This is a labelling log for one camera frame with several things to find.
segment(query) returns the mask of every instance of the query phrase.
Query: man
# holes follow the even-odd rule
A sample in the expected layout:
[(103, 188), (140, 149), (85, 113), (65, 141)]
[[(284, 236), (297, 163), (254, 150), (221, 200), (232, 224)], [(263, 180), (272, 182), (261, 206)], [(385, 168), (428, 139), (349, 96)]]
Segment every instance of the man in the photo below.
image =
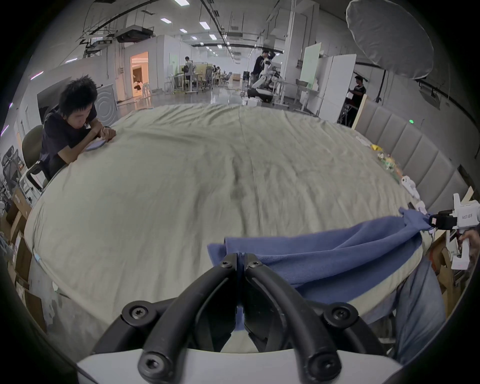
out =
[(360, 107), (361, 100), (363, 95), (367, 92), (365, 87), (363, 86), (363, 77), (355, 76), (355, 81), (357, 85), (354, 89), (349, 89), (348, 91), (353, 94), (352, 98), (349, 99), (348, 97), (345, 99), (347, 104), (352, 105), (354, 108), (350, 108), (347, 113), (347, 126), (351, 127), (355, 118), (357, 116), (358, 108)]
[(260, 73), (262, 72), (262, 69), (263, 69), (262, 64), (267, 57), (268, 57), (267, 49), (264, 49), (262, 54), (259, 57), (257, 57), (257, 61), (255, 62), (255, 66), (253, 67), (253, 71), (252, 71), (252, 85), (258, 81), (260, 77)]
[(188, 70), (185, 72), (185, 80), (190, 81), (190, 76), (193, 75), (193, 62), (188, 56), (185, 56), (185, 66), (188, 67)]
[(357, 86), (353, 90), (349, 89), (348, 91), (353, 94), (350, 104), (358, 108), (360, 106), (362, 97), (367, 90), (363, 86), (363, 77), (355, 76), (355, 81)]
[(115, 137), (115, 130), (104, 127), (96, 118), (96, 97), (95, 83), (83, 76), (67, 85), (59, 104), (45, 117), (40, 160), (50, 178), (65, 164), (75, 161), (96, 137), (106, 141)]

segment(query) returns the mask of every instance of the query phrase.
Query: blue cloth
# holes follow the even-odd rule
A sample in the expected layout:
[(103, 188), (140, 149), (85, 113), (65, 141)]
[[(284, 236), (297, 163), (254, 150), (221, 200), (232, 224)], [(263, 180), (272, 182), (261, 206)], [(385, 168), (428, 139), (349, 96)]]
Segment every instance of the blue cloth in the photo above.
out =
[(421, 245), (428, 217), (400, 208), (351, 228), (296, 237), (225, 238), (209, 244), (214, 265), (230, 253), (254, 253), (306, 299), (348, 302), (401, 267)]

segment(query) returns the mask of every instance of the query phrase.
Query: beige bed sheet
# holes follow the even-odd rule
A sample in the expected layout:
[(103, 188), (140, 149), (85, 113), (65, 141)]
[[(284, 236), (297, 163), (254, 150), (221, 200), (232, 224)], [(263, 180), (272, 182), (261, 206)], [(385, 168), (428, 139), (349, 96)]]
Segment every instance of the beige bed sheet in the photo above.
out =
[[(25, 228), (46, 273), (107, 324), (130, 301), (178, 296), (211, 268), (211, 242), (346, 228), (411, 200), (349, 129), (302, 114), (165, 106), (116, 129), (55, 177)], [(420, 257), (358, 298), (359, 312)]]

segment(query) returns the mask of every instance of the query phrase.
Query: cardboard box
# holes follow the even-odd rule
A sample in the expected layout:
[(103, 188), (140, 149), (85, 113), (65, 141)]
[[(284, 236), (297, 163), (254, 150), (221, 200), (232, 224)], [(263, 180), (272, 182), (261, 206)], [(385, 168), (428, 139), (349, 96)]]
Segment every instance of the cardboard box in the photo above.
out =
[(28, 215), (32, 211), (32, 207), (20, 188), (15, 187), (13, 190), (12, 201), (22, 213), (23, 217), (28, 219)]
[(18, 283), (25, 289), (30, 289), (30, 285), (28, 284), (28, 282), (26, 282), (20, 276), (17, 275), (17, 272), (15, 271), (15, 267), (13, 266), (12, 263), (8, 262), (7, 269), (8, 269), (8, 274), (10, 275), (10, 280), (12, 281), (14, 287), (16, 287)]
[(13, 267), (17, 275), (25, 281), (28, 281), (31, 262), (32, 253), (25, 243), (24, 234), (19, 232), (13, 248)]
[(15, 218), (12, 229), (10, 231), (10, 243), (13, 243), (17, 238), (18, 232), (23, 232), (25, 230), (25, 224), (27, 223), (27, 219), (23, 217), (20, 211), (17, 213), (17, 217)]
[(20, 284), (16, 285), (16, 290), (17, 290), (18, 296), (20, 296), (20, 300), (22, 301), (24, 306), (27, 308), (28, 312), (32, 315), (34, 321), (43, 330), (43, 332), (46, 333), (47, 326), (45, 325), (45, 319), (43, 318), (43, 308), (42, 308), (41, 298), (30, 293), (29, 290), (25, 289)]
[(3, 232), (3, 236), (7, 242), (10, 242), (11, 231), (12, 225), (7, 221), (7, 213), (4, 213), (0, 218), (0, 232)]

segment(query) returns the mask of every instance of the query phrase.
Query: whiteboard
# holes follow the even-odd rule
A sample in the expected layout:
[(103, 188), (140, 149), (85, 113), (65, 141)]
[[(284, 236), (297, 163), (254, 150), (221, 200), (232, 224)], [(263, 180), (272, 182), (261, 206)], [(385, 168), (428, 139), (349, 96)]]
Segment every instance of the whiteboard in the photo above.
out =
[(320, 56), (321, 46), (322, 46), (322, 43), (318, 43), (305, 48), (300, 80), (306, 81), (308, 83), (309, 88), (312, 87), (315, 81), (315, 75), (317, 74), (318, 58)]
[(347, 97), (356, 59), (357, 55), (355, 54), (333, 57), (328, 81), (326, 83), (325, 95), (318, 114), (321, 119), (331, 123), (338, 121), (343, 103)]

